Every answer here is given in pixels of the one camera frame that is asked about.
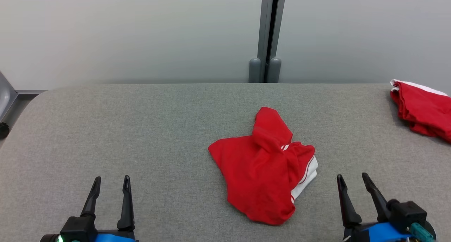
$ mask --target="folded red cloth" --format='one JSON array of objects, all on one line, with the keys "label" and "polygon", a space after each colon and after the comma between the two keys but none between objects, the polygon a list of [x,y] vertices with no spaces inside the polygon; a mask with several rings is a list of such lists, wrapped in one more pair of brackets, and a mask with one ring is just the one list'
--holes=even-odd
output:
[{"label": "folded red cloth", "polygon": [[393,79],[391,98],[398,104],[398,117],[414,132],[441,137],[451,143],[451,98],[441,91]]},{"label": "folded red cloth", "polygon": [[287,221],[297,197],[291,190],[306,180],[311,163],[317,166],[315,148],[291,143],[292,136],[277,111],[263,107],[251,136],[220,139],[208,147],[227,183],[227,200],[253,221]]}]

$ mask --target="gray fabric surface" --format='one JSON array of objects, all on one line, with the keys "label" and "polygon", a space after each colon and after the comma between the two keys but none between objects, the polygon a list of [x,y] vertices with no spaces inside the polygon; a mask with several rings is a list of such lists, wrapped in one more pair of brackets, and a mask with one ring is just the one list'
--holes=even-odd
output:
[{"label": "gray fabric surface", "polygon": [[[341,241],[336,176],[364,221],[376,210],[361,173],[387,199],[414,200],[439,237],[451,236],[451,146],[409,130],[390,85],[94,85],[48,91],[0,149],[2,241],[39,241],[79,215],[102,177],[97,228],[113,229],[130,175],[136,237],[146,241]],[[251,133],[261,106],[279,111],[294,140],[316,147],[318,176],[278,227],[227,202],[207,147]]]}]

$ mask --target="white trim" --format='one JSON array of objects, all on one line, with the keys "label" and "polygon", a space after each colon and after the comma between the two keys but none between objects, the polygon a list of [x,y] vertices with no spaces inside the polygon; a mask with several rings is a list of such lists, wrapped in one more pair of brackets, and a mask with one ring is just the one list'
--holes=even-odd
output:
[{"label": "white trim", "polygon": [[292,189],[291,196],[296,200],[296,198],[302,193],[305,187],[316,177],[318,168],[318,161],[316,160],[315,154],[312,159],[307,164],[307,168],[305,170],[305,174],[303,178],[299,181],[298,185]]},{"label": "white trim", "polygon": [[[395,83],[396,83],[396,82],[405,83],[405,84],[407,84],[407,85],[411,85],[411,86],[420,88],[420,89],[422,89],[422,90],[424,90],[424,91],[427,91],[427,92],[430,92],[430,93],[434,93],[434,94],[438,94],[438,95],[442,95],[442,96],[448,96],[448,95],[446,95],[446,93],[443,93],[443,92],[441,92],[441,91],[437,91],[436,89],[429,88],[429,87],[427,87],[427,86],[419,85],[419,84],[416,84],[416,83],[404,82],[404,81],[399,81],[399,80],[393,79],[393,80],[390,81],[390,84],[391,84],[392,86],[395,86]],[[393,88],[391,89],[391,91],[399,91],[399,87],[398,87],[398,86],[395,86],[395,87],[393,87]]]}]

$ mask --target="gray wall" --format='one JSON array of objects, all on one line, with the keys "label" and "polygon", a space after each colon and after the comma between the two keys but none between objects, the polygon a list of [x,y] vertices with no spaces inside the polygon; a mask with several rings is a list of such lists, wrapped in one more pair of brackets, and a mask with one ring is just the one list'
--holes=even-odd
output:
[{"label": "gray wall", "polygon": [[285,0],[284,83],[411,81],[451,94],[451,0]]},{"label": "gray wall", "polygon": [[16,90],[247,82],[261,0],[2,0],[0,72]]}]

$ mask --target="metal frame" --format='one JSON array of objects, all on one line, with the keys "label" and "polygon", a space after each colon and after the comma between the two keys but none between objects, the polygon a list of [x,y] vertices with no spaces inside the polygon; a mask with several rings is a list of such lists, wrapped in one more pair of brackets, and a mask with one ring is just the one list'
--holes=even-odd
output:
[{"label": "metal frame", "polygon": [[282,60],[276,58],[277,44],[279,42],[280,26],[282,25],[283,8],[285,6],[285,0],[278,0],[276,9],[276,19],[274,20],[274,29],[272,32],[272,43],[269,55],[268,70],[266,76],[266,82],[278,83],[280,76],[280,68],[282,66]]},{"label": "metal frame", "polygon": [[[274,0],[261,0],[257,58],[251,59],[249,62],[250,83],[279,82],[280,66],[282,61],[275,57],[285,0],[277,0],[277,8],[274,13],[275,15],[272,12],[273,1]],[[271,23],[272,16],[275,16],[273,23]]]},{"label": "metal frame", "polygon": [[272,0],[261,0],[260,32],[258,34],[257,58],[249,62],[249,82],[262,83],[266,67]]},{"label": "metal frame", "polygon": [[0,120],[3,120],[17,98],[17,92],[0,72]]}]

